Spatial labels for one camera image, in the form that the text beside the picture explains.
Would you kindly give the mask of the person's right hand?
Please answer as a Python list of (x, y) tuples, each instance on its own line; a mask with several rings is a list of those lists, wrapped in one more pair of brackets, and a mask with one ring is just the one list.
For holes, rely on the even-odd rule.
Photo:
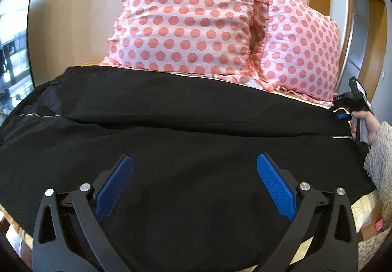
[(376, 116), (371, 111), (361, 110), (351, 112), (351, 117), (349, 125), (353, 140), (359, 137), (360, 143), (371, 145), (381, 127)]

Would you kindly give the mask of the fuzzy beige sleeve forearm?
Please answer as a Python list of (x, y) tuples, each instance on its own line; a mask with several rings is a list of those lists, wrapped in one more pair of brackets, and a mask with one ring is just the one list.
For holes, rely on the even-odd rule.
[(364, 168), (378, 191), (383, 226), (386, 230), (359, 243), (359, 271), (373, 258), (391, 229), (391, 125), (387, 122), (381, 124), (366, 157)]

